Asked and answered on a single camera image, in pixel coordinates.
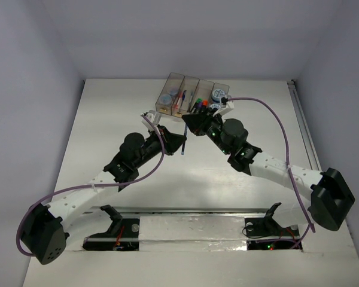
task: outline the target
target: white tabletop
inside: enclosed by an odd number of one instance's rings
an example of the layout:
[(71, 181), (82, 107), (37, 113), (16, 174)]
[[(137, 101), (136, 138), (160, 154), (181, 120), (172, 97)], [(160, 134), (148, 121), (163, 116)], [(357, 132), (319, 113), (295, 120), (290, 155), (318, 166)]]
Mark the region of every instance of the white tabletop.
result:
[[(279, 115), (290, 141), (291, 162), (310, 168), (284, 81), (227, 81), (232, 96), (264, 100)], [(130, 132), (147, 135), (140, 113), (154, 109), (164, 80), (87, 80), (56, 189), (90, 181), (118, 152)], [(273, 116), (255, 102), (236, 101), (227, 118), (241, 120), (248, 141), (284, 158), (285, 147)], [(184, 123), (163, 117), (160, 124), (183, 133)], [(139, 169), (147, 173), (158, 157)], [(269, 208), (295, 203), (292, 191), (235, 172), (207, 138), (188, 134), (185, 155), (166, 157), (150, 178), (115, 194), (116, 207), (191, 209)], [(24, 286), (359, 286), (359, 260), (347, 226), (317, 228), (299, 251), (86, 252), (65, 251), (47, 266), (32, 258)]]

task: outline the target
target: white wall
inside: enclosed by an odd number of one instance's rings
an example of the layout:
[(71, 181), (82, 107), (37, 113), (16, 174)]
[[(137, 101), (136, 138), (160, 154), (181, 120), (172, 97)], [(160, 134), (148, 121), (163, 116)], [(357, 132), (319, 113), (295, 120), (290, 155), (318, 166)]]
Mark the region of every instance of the white wall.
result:
[(355, 195), (348, 223), (359, 254), (359, 0), (343, 3), (297, 89), (322, 167), (340, 170)]
[(0, 0), (0, 287), (22, 286), (17, 225), (54, 189), (81, 87), (41, 1)]
[(342, 0), (42, 0), (87, 78), (292, 79)]

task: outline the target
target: purple cable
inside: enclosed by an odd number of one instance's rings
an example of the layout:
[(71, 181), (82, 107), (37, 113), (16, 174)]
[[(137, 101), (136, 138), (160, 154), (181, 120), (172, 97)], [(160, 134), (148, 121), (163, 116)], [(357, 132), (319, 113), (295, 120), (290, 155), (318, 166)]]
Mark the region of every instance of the purple cable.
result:
[[(154, 167), (154, 169), (152, 169), (150, 172), (148, 172), (146, 175), (144, 175), (143, 177), (139, 178), (139, 179), (136, 179), (134, 181), (129, 181), (129, 182), (123, 182), (123, 183), (114, 183), (114, 184), (95, 184), (94, 186), (95, 187), (122, 187), (124, 185), (129, 185), (129, 184), (135, 184), (137, 182), (140, 182), (140, 181), (143, 181), (145, 178), (151, 176), (158, 168), (159, 166), (161, 165), (162, 161), (163, 161), (163, 157), (165, 155), (165, 145), (163, 144), (163, 141), (162, 141), (162, 137), (161, 137), (161, 134), (159, 133), (159, 131), (155, 128), (155, 126), (153, 125), (153, 123), (147, 118), (145, 117), (144, 115), (141, 115), (145, 121), (147, 121), (147, 123), (154, 129), (154, 132), (156, 133), (156, 135), (158, 136), (158, 139), (160, 140), (160, 144), (161, 144), (161, 149), (162, 149), (162, 154), (161, 154), (161, 157), (160, 157), (160, 160), (159, 162), (156, 164), (156, 166)], [(21, 231), (23, 229), (23, 225), (24, 225), (24, 222), (25, 222), (25, 219), (29, 216), (29, 214), (31, 214), (31, 212), (35, 209), (35, 207), (42, 203), (44, 200), (47, 200), (53, 196), (56, 196), (58, 194), (61, 194), (61, 193), (65, 193), (67, 191), (71, 191), (71, 190), (80, 190), (80, 189), (83, 189), (83, 188), (91, 188), (92, 187), (92, 184), (84, 184), (84, 185), (77, 185), (76, 187), (68, 187), (68, 188), (64, 188), (63, 190), (59, 190), (59, 191), (55, 191), (51, 194), (48, 194), (47, 196), (44, 196), (42, 199), (39, 199), (35, 204), (33, 204), (29, 209), (28, 211), (25, 213), (23, 219), (21, 220), (20, 224), (19, 224), (19, 227), (17, 229), (17, 233), (16, 233), (16, 246), (18, 248), (18, 250), (20, 251), (20, 253), (22, 253), (23, 255), (26, 255), (26, 256), (34, 256), (32, 253), (29, 253), (29, 252), (26, 252), (22, 246), (21, 246), (21, 243), (20, 243), (20, 237), (21, 237)]]
[[(262, 105), (264, 105), (272, 114), (273, 116), (275, 117), (276, 121), (278, 122), (279, 126), (281, 127), (281, 130), (282, 130), (282, 134), (283, 134), (283, 137), (285, 139), (285, 145), (286, 145), (286, 165), (287, 167), (290, 166), (290, 147), (288, 145), (288, 139), (287, 139), (287, 135), (286, 135), (286, 131), (285, 131), (285, 128), (281, 122), (281, 119), (278, 117), (278, 115), (275, 113), (275, 111), (268, 105), (266, 104), (264, 101), (260, 100), (260, 99), (256, 99), (254, 97), (231, 97), (231, 98), (228, 98), (228, 100), (252, 100), (254, 102), (258, 102), (258, 103), (261, 103)], [(298, 202), (299, 202), (299, 205), (300, 205), (300, 208), (302, 209), (302, 212), (303, 214), (305, 215), (306, 217), (306, 220), (309, 224), (309, 228), (311, 228), (311, 231), (313, 233), (315, 233), (315, 227), (313, 225), (313, 223), (311, 222), (311, 219), (307, 213), (307, 210), (305, 208), (305, 206), (303, 205), (303, 202), (302, 202), (302, 199), (300, 198), (300, 195), (299, 195), (299, 191), (298, 191), (298, 187), (297, 187), (297, 184), (295, 182), (295, 179), (294, 179), (294, 176), (293, 176), (293, 172), (291, 171), (291, 168), (289, 168), (287, 170), (288, 172), (288, 175), (290, 177), (290, 181), (291, 181), (291, 184), (293, 186), (293, 189), (294, 189), (294, 192), (295, 192), (295, 195), (298, 199)], [(307, 231), (309, 230), (309, 228), (306, 229), (306, 232), (305, 234), (300, 238), (300, 241), (302, 241), (302, 238), (305, 237), (305, 235), (307, 234)]]

